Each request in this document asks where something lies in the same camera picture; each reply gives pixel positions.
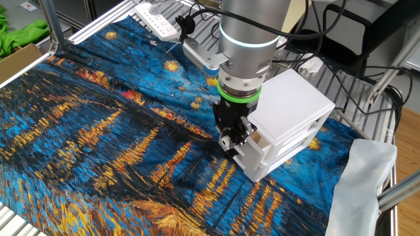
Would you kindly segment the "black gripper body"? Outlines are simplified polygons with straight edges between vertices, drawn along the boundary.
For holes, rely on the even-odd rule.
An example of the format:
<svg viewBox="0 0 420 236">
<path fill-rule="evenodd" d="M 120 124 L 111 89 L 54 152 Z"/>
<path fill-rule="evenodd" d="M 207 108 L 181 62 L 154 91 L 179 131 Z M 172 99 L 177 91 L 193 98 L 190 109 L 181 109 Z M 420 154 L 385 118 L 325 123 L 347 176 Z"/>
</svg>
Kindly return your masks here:
<svg viewBox="0 0 420 236">
<path fill-rule="evenodd" d="M 232 130 L 241 116 L 248 118 L 256 110 L 258 100 L 248 103 L 237 103 L 221 97 L 211 105 L 215 117 L 217 130 L 222 134 Z"/>
</svg>

